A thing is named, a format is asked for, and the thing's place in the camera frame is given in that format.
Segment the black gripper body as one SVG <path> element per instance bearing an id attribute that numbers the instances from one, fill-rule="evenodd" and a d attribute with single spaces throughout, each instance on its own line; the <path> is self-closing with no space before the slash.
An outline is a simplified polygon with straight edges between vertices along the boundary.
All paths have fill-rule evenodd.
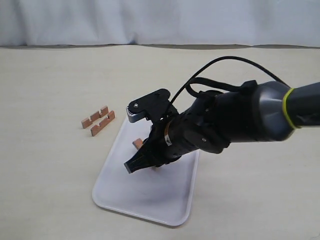
<path id="1" fill-rule="evenodd" d="M 220 154 L 230 145 L 211 117 L 217 96 L 202 93 L 184 112 L 152 126 L 148 137 L 152 167 L 175 162 L 196 150 Z"/>

